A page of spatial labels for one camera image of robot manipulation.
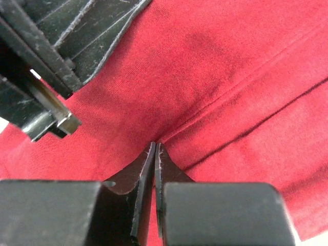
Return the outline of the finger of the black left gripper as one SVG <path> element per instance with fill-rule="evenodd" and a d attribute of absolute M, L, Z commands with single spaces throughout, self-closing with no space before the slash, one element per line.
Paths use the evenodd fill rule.
<path fill-rule="evenodd" d="M 64 60 L 68 87 L 83 87 L 102 69 L 131 22 L 150 1 L 25 1 L 23 10 Z"/>

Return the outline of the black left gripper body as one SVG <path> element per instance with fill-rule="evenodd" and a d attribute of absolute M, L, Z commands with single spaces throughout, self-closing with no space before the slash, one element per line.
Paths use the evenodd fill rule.
<path fill-rule="evenodd" d="M 62 99 L 82 82 L 59 47 L 81 17 L 81 1 L 1 1 L 1 117 L 32 141 L 80 126 Z"/>

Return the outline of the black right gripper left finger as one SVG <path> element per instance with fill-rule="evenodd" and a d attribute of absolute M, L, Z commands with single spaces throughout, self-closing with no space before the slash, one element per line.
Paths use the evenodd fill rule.
<path fill-rule="evenodd" d="M 146 245 L 155 149 L 105 181 L 1 181 L 1 245 Z"/>

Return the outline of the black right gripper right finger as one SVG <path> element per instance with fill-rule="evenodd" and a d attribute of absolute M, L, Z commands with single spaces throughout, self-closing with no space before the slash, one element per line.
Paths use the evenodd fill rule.
<path fill-rule="evenodd" d="M 155 152 L 158 233 L 164 245 L 296 245 L 285 202 L 265 182 L 195 182 Z"/>

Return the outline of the dark red t shirt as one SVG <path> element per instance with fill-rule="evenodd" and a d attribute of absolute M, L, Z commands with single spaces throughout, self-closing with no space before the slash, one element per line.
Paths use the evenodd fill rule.
<path fill-rule="evenodd" d="M 1 134 L 1 179 L 106 179 L 151 141 L 196 181 L 268 182 L 302 240 L 327 231 L 327 1 L 152 1 L 67 106 Z"/>

